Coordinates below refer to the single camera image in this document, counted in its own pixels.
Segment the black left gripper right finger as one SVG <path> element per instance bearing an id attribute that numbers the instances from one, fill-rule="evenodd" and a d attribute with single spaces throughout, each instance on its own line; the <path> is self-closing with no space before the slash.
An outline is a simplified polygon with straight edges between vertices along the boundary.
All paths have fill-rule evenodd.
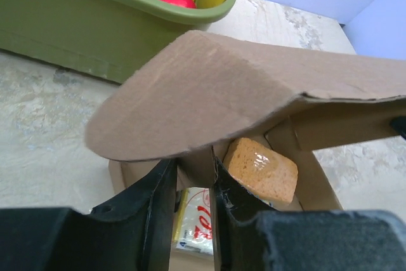
<path id="1" fill-rule="evenodd" d="M 404 270 L 405 224 L 386 211 L 277 211 L 216 162 L 216 270 Z"/>

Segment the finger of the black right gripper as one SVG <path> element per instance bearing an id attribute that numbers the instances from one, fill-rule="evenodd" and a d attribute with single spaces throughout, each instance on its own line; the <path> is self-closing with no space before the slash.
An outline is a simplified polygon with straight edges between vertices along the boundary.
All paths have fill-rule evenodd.
<path id="1" fill-rule="evenodd" d="M 404 140 L 406 140 L 406 117 L 400 116 L 392 119 L 390 121 L 391 128 L 400 135 Z"/>

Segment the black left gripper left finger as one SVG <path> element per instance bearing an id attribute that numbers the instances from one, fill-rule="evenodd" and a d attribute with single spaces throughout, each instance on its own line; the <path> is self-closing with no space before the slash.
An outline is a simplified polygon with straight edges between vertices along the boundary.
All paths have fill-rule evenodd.
<path id="1" fill-rule="evenodd" d="M 72 208 L 1 210 L 2 270 L 167 270 L 177 163 L 84 215 Z"/>

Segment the orange sponge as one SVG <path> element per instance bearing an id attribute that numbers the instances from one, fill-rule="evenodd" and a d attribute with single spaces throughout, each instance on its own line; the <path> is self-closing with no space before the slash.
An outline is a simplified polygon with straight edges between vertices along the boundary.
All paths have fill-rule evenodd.
<path id="1" fill-rule="evenodd" d="M 239 138 L 230 144 L 223 164 L 236 181 L 261 200 L 292 203 L 298 166 L 283 155 L 250 138 Z"/>

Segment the cardboard box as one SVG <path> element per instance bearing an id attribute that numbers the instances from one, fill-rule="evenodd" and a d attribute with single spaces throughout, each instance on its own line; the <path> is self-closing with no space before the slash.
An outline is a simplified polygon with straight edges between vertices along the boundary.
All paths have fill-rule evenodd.
<path id="1" fill-rule="evenodd" d="M 390 121 L 400 116 L 404 61 L 192 30 L 101 105 L 85 141 L 113 161 L 177 158 L 185 185 L 211 189 L 213 222 L 216 162 L 234 140 L 262 140 L 296 163 L 302 211 L 349 211 L 313 151 L 394 136 Z"/>

